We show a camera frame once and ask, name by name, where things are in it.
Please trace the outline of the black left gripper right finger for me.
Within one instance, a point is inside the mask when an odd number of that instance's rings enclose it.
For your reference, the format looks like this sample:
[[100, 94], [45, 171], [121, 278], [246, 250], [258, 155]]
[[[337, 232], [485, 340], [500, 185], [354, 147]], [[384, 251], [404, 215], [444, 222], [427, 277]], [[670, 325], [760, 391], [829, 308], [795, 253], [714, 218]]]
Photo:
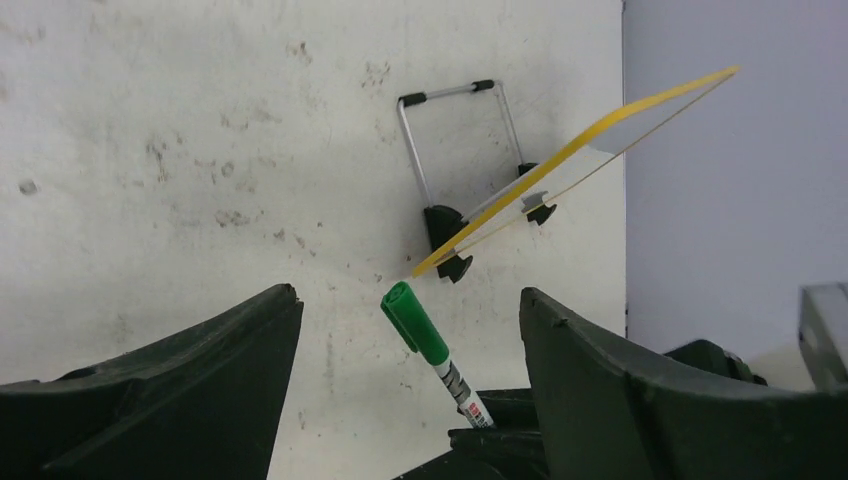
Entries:
[[534, 287], [519, 323], [554, 479], [843, 479], [847, 391], [709, 373], [639, 346]]

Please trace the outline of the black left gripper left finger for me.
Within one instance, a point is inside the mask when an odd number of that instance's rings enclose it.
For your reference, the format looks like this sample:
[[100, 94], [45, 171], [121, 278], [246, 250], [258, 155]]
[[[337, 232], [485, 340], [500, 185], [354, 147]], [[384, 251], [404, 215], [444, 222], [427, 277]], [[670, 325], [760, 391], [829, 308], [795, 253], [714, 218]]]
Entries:
[[1, 388], [5, 479], [263, 479], [303, 302], [277, 284], [193, 327]]

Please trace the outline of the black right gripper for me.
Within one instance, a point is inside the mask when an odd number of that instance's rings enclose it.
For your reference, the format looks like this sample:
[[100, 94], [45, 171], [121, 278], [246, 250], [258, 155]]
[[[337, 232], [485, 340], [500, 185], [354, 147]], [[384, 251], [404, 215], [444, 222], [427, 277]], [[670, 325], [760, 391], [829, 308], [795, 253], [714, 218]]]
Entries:
[[722, 377], [763, 386], [768, 385], [768, 382], [762, 376], [754, 373], [740, 357], [705, 339], [686, 343], [668, 351], [665, 356], [690, 367]]

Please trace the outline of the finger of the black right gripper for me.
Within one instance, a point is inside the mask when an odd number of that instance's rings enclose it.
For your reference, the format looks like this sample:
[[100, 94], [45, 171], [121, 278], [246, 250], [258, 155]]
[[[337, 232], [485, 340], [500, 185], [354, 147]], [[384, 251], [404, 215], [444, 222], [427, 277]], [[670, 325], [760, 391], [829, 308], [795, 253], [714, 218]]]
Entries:
[[452, 429], [450, 450], [398, 477], [404, 480], [548, 479], [532, 391], [483, 390], [479, 396], [496, 426]]

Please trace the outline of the green capped whiteboard marker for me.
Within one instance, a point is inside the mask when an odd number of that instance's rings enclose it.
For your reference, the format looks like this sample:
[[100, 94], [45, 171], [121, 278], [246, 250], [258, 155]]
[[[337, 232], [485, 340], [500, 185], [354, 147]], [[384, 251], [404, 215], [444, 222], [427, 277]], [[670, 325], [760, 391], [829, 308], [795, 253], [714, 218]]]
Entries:
[[432, 367], [469, 424], [476, 429], [494, 428], [493, 417], [466, 382], [412, 288], [403, 281], [396, 283], [382, 297], [380, 308], [406, 346]]

